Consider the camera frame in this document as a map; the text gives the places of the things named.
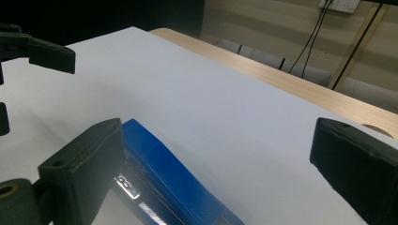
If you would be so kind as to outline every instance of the black cable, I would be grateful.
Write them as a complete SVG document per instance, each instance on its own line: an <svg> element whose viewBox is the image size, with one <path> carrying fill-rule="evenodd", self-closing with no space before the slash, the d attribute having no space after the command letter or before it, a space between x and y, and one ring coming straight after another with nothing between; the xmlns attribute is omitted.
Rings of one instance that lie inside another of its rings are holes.
<svg viewBox="0 0 398 225"><path fill-rule="evenodd" d="M281 64L279 65L278 70L281 70L281 69L282 69L285 60L286 60L286 58L283 58L283 59L282 59L282 62L281 62Z"/></svg>
<svg viewBox="0 0 398 225"><path fill-rule="evenodd" d="M310 59L311 51L313 50L313 46L314 46L315 40L316 40L316 38L318 37L319 30L320 30L321 27L322 27L323 20L324 20L324 18L325 18L325 16L326 16L326 12L328 11L328 8L329 8L331 2L332 2L332 1L329 1L328 5L326 6L325 11L323 12L321 22L319 23L318 30L317 30L316 33L315 33L313 42L311 43L311 46L310 46L310 50L308 51L308 55L307 55L307 59L305 60L304 68L302 69L301 79L304 78L305 68L307 67L308 60Z"/></svg>
<svg viewBox="0 0 398 225"><path fill-rule="evenodd" d="M297 59L296 62L293 64L293 66L290 68L289 73L292 72L293 67L294 67L294 66L296 65L296 63L299 61L300 57L301 57L302 54L304 53L304 51L305 51L305 49L307 48L308 44L310 43L311 38L313 37L313 35L314 35L315 31L316 31L316 28L318 27L319 22L320 22L321 19L322 19L322 15L324 14L325 8L326 8L326 6L329 4L329 2L331 2L331 1L330 1L330 0L327 0L327 1L325 2L325 5L322 7L321 13L319 14L318 21L316 22L316 25L315 25L315 27L314 27L314 30L313 30L313 32L311 33L310 37L308 38L307 43L305 44L304 48L302 49L301 54L298 56L298 59Z"/></svg>
<svg viewBox="0 0 398 225"><path fill-rule="evenodd" d="M240 50L242 50L242 45L239 45L239 48L237 49L237 54L240 54Z"/></svg>

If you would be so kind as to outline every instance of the wooden table edge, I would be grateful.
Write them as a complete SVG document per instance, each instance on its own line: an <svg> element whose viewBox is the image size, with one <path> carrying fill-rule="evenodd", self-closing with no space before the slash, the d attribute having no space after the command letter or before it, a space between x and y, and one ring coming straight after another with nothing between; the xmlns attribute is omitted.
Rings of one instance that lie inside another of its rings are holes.
<svg viewBox="0 0 398 225"><path fill-rule="evenodd" d="M331 112L363 125L381 128L398 139L398 114L307 82L283 71L255 62L241 55L178 33L168 28L150 31L194 53L215 60L225 66L252 76Z"/></svg>

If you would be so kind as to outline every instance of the white tabletop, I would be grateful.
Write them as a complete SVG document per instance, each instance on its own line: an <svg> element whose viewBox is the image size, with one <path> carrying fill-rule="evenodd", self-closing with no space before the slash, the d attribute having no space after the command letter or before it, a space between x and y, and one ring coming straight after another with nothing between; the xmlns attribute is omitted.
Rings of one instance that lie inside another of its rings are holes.
<svg viewBox="0 0 398 225"><path fill-rule="evenodd" d="M398 142L136 28L70 46L76 74L3 63L0 181L37 166L90 126L135 118L246 224L366 224L309 161L318 117ZM110 192L93 224L137 224Z"/></svg>

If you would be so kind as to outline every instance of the clamp jaw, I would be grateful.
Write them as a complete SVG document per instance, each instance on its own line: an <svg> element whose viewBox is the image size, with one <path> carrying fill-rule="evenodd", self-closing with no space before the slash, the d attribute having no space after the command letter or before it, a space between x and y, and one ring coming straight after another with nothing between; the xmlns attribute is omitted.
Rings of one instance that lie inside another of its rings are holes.
<svg viewBox="0 0 398 225"><path fill-rule="evenodd" d="M125 160L120 119L98 123L38 166L39 180L0 183L0 224L89 225Z"/></svg>
<svg viewBox="0 0 398 225"><path fill-rule="evenodd" d="M73 50L23 34L20 26L0 23L0 85L4 84L1 59L28 57L30 64L74 74ZM9 133L7 109L0 103L0 136Z"/></svg>

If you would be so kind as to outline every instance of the electrical outlet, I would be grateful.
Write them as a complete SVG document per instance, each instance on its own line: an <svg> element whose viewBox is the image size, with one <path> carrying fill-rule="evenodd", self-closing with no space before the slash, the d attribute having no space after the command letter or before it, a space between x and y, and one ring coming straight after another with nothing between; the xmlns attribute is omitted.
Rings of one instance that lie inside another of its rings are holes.
<svg viewBox="0 0 398 225"><path fill-rule="evenodd" d="M319 3L319 7L323 8L326 0L321 0ZM334 0L330 3L328 9L342 11L347 13L354 13L355 8L357 8L360 0Z"/></svg>
<svg viewBox="0 0 398 225"><path fill-rule="evenodd" d="M336 10L348 13L354 13L360 0L340 0Z"/></svg>
<svg viewBox="0 0 398 225"><path fill-rule="evenodd" d="M339 1L341 1L341 0L334 0L334 1L332 1L332 2L330 3L330 5L329 5L328 9L330 9L330 10L336 10L337 5L339 4ZM326 3L326 0L321 0L321 2L319 3L318 6L319 6L320 8L323 8L323 7L325 6L325 3Z"/></svg>

